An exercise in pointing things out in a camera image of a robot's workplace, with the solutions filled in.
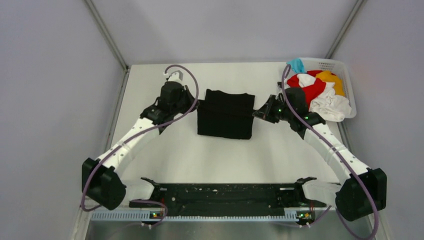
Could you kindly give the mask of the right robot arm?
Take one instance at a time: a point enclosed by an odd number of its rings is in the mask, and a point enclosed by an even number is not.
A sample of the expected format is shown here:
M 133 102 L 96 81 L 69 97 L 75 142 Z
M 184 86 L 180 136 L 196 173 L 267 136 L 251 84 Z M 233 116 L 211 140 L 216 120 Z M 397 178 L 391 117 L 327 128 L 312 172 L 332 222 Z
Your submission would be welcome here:
M 352 222 L 379 212 L 387 206 L 387 175 L 381 168 L 372 169 L 359 160 L 332 133 L 326 121 L 309 111 L 306 95 L 299 87 L 289 87 L 278 95 L 270 95 L 253 117 L 272 124 L 285 121 L 300 138 L 322 157 L 334 172 L 338 183 L 314 177 L 305 178 L 293 192 L 299 206 L 318 201 L 335 207 Z

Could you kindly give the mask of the black t shirt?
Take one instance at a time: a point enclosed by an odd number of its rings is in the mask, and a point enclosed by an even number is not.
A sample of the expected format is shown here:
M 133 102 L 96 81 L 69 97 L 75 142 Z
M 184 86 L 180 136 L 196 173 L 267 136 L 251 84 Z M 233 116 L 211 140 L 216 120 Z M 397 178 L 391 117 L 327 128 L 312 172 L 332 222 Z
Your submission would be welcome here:
M 207 89 L 197 108 L 197 134 L 249 140 L 253 131 L 255 95 Z

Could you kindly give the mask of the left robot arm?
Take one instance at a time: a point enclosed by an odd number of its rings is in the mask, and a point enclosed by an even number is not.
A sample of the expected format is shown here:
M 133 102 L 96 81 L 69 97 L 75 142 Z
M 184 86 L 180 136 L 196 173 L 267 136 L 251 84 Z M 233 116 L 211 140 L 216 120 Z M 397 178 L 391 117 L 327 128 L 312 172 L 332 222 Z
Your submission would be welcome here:
M 138 153 L 167 126 L 194 111 L 197 102 L 180 80 L 169 80 L 154 104 L 147 107 L 135 124 L 111 149 L 82 164 L 82 193 L 108 210 L 121 203 L 141 199 L 147 206 L 160 202 L 160 193 L 151 183 L 124 181 L 123 173 Z

